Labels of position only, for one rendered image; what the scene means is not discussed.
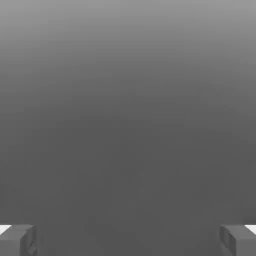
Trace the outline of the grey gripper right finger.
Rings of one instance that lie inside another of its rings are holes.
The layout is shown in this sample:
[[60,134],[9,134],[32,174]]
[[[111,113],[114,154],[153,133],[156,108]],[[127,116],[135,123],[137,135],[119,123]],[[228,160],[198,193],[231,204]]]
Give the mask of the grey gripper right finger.
[[221,225],[219,241],[223,256],[256,256],[256,224]]

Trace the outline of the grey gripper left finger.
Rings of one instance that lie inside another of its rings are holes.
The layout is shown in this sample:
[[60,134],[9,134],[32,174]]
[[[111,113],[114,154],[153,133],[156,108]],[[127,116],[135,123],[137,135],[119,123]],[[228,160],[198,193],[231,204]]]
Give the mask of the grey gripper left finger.
[[0,224],[0,256],[38,256],[37,227]]

